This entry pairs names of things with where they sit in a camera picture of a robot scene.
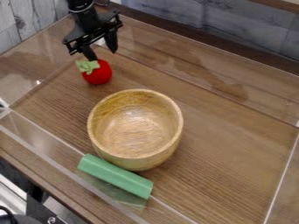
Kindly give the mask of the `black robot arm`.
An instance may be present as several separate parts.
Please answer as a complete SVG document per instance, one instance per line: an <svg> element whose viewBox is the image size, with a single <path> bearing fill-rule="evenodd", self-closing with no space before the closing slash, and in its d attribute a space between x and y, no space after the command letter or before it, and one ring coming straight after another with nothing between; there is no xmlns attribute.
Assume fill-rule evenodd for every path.
<svg viewBox="0 0 299 224"><path fill-rule="evenodd" d="M70 55L82 53L90 61L98 60L91 45L101 39L105 39L113 53L118 51L118 30L123 26L119 11L98 13L95 0L67 1L75 25L62 43L67 46Z"/></svg>

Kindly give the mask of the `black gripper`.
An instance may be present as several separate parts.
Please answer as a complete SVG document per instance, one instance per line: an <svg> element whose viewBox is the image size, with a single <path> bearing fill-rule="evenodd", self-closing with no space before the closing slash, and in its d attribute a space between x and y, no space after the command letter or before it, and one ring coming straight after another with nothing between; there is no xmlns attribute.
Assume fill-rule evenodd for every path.
<svg viewBox="0 0 299 224"><path fill-rule="evenodd" d="M95 9L74 11L71 13L75 26L62 43L67 46L70 55L83 53L90 61L98 60L91 45L105 38L113 53L118 51L118 29L123 26L119 11L111 10L98 13Z"/></svg>

